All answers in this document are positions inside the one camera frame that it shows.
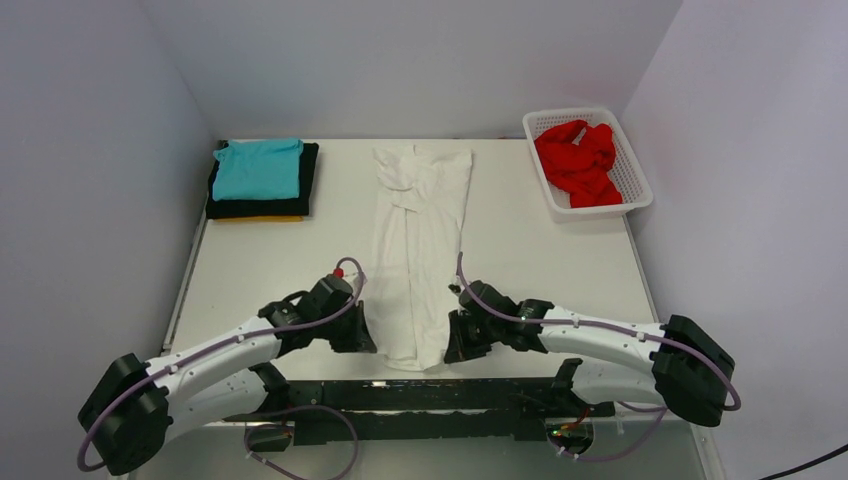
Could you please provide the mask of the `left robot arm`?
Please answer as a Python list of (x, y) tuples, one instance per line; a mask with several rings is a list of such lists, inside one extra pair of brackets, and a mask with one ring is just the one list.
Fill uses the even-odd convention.
[(231, 417), (283, 423), (302, 412), (340, 411), (298, 398), (273, 360), (326, 340), (337, 353), (375, 350), (360, 296), (367, 277), (341, 267), (309, 290), (260, 308), (232, 330), (183, 351), (114, 360), (81, 407), (82, 472), (114, 476), (150, 461), (168, 442)]

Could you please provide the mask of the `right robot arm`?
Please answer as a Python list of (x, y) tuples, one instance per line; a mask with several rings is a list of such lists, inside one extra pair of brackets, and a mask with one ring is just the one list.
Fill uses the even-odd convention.
[(520, 352), (564, 354), (550, 391), (564, 415), (604, 403), (641, 403), (717, 427), (725, 412), (741, 406), (731, 382), (734, 359), (688, 317), (635, 324), (546, 300), (515, 302), (480, 280), (449, 289), (458, 307), (449, 314), (445, 362), (480, 358), (497, 343)]

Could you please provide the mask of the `white t shirt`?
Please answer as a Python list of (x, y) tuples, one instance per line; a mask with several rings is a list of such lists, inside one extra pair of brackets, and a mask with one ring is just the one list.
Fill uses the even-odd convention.
[(469, 184), (470, 149), (376, 148), (378, 182), (366, 321), (385, 364), (427, 371), (444, 362)]

